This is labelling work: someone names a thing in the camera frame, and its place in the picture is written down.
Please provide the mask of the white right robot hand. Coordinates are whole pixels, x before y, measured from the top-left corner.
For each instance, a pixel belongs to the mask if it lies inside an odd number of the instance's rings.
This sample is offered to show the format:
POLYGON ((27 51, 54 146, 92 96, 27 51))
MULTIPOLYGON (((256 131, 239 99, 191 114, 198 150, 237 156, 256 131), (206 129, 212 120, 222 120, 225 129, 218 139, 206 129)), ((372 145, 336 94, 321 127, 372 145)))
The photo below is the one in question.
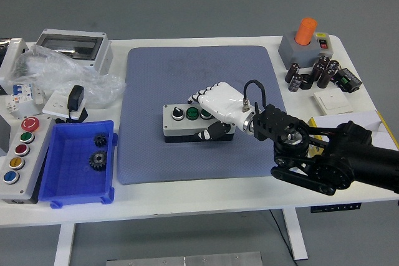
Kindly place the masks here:
POLYGON ((216 140, 225 135, 231 126, 241 131, 253 134, 252 117, 254 107, 248 99, 226 82, 217 83, 204 90, 200 90, 188 99, 191 104, 197 102, 201 108, 218 121, 204 131, 198 133, 198 138, 204 141, 216 140))

